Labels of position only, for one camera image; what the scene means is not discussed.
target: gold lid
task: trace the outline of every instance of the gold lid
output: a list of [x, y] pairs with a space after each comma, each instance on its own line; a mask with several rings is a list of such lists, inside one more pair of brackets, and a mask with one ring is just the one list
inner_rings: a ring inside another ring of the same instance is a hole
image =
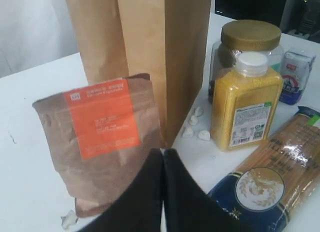
[[222, 27], [221, 42], [231, 50], [272, 51], [280, 42], [281, 30], [268, 22], [235, 20]]

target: jar lid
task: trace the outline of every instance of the jar lid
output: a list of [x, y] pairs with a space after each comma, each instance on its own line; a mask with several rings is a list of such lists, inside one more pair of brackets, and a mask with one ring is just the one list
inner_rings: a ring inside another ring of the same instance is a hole
[[268, 58], [259, 52], [244, 52], [236, 59], [235, 69], [248, 77], [261, 77], [268, 71]]
[[232, 50], [272, 51], [281, 38], [281, 30], [268, 22], [235, 20], [222, 27], [221, 42]]

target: brown paper bag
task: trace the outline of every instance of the brown paper bag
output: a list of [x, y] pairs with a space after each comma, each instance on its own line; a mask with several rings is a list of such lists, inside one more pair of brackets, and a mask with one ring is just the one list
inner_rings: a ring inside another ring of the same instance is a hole
[[146, 74], [74, 89], [39, 100], [54, 168], [76, 212], [85, 217], [110, 206], [160, 146], [160, 120]]
[[170, 146], [203, 81], [211, 0], [66, 0], [90, 84], [148, 73]]

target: white table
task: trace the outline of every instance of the white table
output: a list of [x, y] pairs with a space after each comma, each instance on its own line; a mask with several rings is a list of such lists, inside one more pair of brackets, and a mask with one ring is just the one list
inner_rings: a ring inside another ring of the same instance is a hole
[[[193, 109], [202, 106], [205, 113], [200, 117], [196, 131], [208, 130], [210, 127], [211, 106], [207, 94], [211, 47], [220, 38], [221, 27], [229, 21], [229, 18], [211, 15], [204, 83], [193, 105]], [[285, 49], [291, 46], [308, 48], [317, 54], [307, 89], [299, 104], [320, 108], [320, 100], [312, 99], [312, 95], [320, 95], [320, 45], [289, 35], [282, 36], [281, 44]], [[59, 174], [54, 170], [46, 137], [32, 103], [86, 85], [79, 54], [0, 79], [1, 231], [63, 231], [60, 216], [74, 209], [74, 199], [69, 196]], [[276, 125], [283, 124], [296, 111], [297, 106], [280, 103], [271, 133], [277, 129]], [[213, 141], [200, 141], [196, 136], [182, 139], [181, 133], [173, 147], [178, 150], [190, 174], [206, 193], [255, 149], [221, 152]], [[317, 190], [286, 231], [317, 231], [319, 207], [320, 190]], [[70, 231], [78, 230], [91, 220], [80, 219]]]

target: orange label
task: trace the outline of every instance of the orange label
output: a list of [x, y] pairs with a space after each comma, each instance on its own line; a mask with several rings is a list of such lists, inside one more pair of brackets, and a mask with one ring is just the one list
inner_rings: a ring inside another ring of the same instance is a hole
[[65, 92], [82, 159], [141, 144], [128, 81]]

